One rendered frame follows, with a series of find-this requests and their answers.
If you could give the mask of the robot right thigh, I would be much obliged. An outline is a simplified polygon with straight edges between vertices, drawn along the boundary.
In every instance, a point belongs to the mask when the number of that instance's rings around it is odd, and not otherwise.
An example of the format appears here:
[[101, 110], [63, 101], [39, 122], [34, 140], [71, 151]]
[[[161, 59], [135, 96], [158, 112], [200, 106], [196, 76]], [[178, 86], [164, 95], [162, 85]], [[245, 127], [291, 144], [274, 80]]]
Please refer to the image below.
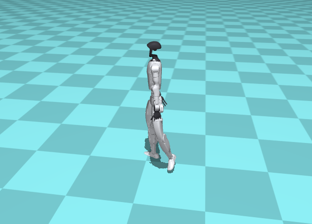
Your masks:
[[145, 117], [146, 117], [146, 123], [148, 126], [149, 133], [155, 134], [153, 121], [151, 120], [151, 118], [152, 118], [152, 106], [151, 106], [150, 100], [148, 100], [148, 102], [147, 102]]

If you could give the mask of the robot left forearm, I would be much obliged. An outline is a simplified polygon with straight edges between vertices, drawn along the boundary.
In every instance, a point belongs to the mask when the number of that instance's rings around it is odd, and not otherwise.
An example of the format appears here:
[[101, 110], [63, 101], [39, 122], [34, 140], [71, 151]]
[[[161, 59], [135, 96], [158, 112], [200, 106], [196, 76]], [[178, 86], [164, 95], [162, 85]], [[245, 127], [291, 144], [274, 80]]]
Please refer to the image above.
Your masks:
[[159, 110], [159, 96], [160, 96], [160, 91], [157, 86], [153, 87], [153, 104], [155, 106], [155, 110]]

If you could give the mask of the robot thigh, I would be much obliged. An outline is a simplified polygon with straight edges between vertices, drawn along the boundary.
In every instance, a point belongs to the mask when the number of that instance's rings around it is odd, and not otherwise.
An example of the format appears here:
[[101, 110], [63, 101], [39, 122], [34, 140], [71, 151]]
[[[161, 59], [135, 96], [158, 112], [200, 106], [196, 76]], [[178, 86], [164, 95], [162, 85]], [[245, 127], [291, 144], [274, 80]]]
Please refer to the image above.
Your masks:
[[146, 123], [148, 126], [149, 133], [155, 134], [153, 121], [151, 120], [151, 118], [152, 118], [152, 106], [151, 106], [150, 100], [148, 100], [148, 102], [147, 102], [145, 117], [146, 117]]
[[[159, 103], [159, 106], [160, 106], [160, 113], [163, 112], [163, 104], [160, 104]], [[154, 115], [154, 105], [152, 106], [152, 116]], [[156, 139], [157, 141], [162, 141], [163, 142], [163, 119], [161, 117], [161, 119], [157, 119], [154, 121], [154, 117], [152, 119], [153, 121], [153, 126], [154, 126], [154, 130], [155, 130], [155, 133], [156, 133]]]

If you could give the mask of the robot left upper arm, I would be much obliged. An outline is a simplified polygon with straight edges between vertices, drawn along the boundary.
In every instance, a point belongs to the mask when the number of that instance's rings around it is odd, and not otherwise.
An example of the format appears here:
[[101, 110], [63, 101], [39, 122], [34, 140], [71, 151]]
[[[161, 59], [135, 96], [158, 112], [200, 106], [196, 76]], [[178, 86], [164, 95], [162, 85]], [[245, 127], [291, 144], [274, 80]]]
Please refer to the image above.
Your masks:
[[159, 88], [159, 66], [158, 64], [152, 64], [151, 66], [152, 78], [154, 85], [151, 86], [151, 90], [153, 91], [153, 87], [157, 86]]

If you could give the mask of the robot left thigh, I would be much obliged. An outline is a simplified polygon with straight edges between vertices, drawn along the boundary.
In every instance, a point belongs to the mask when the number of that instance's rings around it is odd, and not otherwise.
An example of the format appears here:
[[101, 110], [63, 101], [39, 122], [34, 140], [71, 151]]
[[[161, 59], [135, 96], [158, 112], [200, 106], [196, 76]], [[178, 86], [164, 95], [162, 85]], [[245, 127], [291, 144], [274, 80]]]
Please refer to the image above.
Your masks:
[[[159, 106], [160, 106], [160, 113], [163, 112], [163, 104], [160, 104], [159, 103]], [[154, 115], [154, 105], [152, 106], [152, 116]], [[154, 126], [154, 130], [155, 130], [155, 133], [156, 133], [156, 139], [157, 141], [162, 141], [163, 142], [163, 119], [161, 117], [161, 119], [157, 119], [154, 121], [154, 117], [152, 119], [153, 121], [153, 126]]]

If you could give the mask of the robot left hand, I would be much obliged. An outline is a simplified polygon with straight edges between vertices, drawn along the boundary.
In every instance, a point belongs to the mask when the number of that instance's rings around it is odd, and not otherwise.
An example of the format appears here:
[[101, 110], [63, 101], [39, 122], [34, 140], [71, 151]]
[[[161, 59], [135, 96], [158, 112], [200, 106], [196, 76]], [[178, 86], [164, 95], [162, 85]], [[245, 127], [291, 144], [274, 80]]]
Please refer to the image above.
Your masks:
[[152, 116], [151, 120], [153, 119], [153, 117], [154, 117], [154, 121], [159, 119], [159, 118], [161, 119], [161, 114], [159, 111], [160, 111], [160, 109], [155, 111], [155, 106], [154, 106], [154, 115]]

